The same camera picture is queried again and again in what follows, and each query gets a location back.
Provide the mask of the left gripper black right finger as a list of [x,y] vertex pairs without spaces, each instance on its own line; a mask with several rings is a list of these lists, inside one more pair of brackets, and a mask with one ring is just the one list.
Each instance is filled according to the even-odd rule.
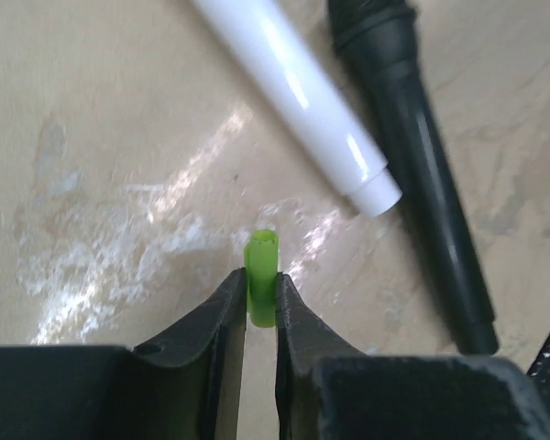
[[368,356],[276,280],[281,439],[550,439],[550,410],[488,356]]

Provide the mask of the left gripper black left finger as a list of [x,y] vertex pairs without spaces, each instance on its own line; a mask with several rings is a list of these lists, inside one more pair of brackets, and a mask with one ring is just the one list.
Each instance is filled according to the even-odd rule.
[[0,346],[0,439],[234,438],[247,276],[133,347]]

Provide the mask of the green marker cap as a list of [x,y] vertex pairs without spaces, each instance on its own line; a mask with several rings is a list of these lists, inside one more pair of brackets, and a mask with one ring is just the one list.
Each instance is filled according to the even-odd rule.
[[247,276],[247,313],[258,328],[275,326],[275,290],[279,264],[279,236],[255,230],[244,249]]

